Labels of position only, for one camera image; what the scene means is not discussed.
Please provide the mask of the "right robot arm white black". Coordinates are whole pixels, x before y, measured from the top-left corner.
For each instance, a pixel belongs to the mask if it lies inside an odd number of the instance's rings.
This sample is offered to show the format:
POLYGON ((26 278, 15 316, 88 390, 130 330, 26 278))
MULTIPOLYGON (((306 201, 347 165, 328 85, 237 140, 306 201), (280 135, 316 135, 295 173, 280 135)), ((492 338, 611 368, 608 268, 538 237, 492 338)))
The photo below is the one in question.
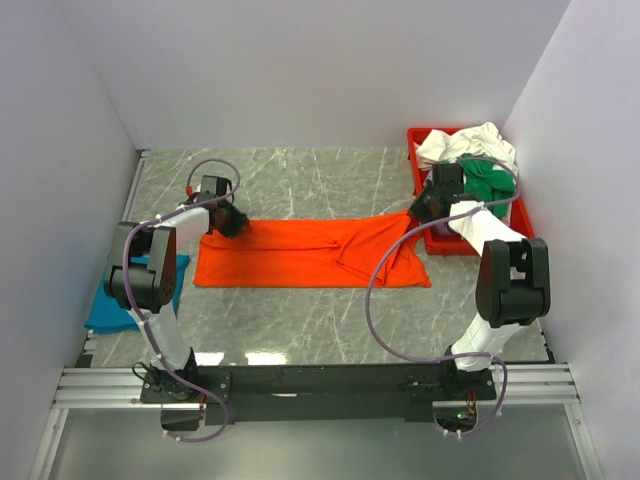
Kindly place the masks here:
POLYGON ((547 315, 551 305, 546 242, 511 229, 463 183, 461 165, 439 164, 409 208, 421 224, 446 224, 480 256, 477 313, 450 347, 455 364, 438 377, 440 390, 452 399, 464 397, 474 386, 472 372, 488 368, 507 341, 547 315))

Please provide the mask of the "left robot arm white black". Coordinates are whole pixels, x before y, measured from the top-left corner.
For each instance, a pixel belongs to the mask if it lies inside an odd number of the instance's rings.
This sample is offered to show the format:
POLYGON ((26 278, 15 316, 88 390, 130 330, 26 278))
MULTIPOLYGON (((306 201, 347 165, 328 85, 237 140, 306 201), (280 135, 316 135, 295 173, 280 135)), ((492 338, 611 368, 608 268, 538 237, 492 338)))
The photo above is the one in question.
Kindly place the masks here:
POLYGON ((115 227, 103 277, 105 294, 127 311, 151 351, 150 382, 176 401, 193 399, 200 388, 193 349, 183 337, 173 306, 178 287, 177 251, 203 235, 239 236, 246 214, 234 206, 235 188, 225 177, 205 175, 200 187, 173 212, 145 225, 115 227))

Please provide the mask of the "orange t-shirt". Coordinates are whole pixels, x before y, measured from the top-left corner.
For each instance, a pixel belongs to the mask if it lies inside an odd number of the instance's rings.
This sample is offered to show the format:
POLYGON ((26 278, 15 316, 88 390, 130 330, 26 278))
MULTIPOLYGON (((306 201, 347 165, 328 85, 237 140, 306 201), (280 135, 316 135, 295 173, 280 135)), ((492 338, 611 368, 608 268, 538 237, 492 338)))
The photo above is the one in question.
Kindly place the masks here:
POLYGON ((193 283, 201 288, 429 288, 412 237, 384 262, 414 226, 397 212, 356 219, 254 220, 236 238, 203 235, 193 283))

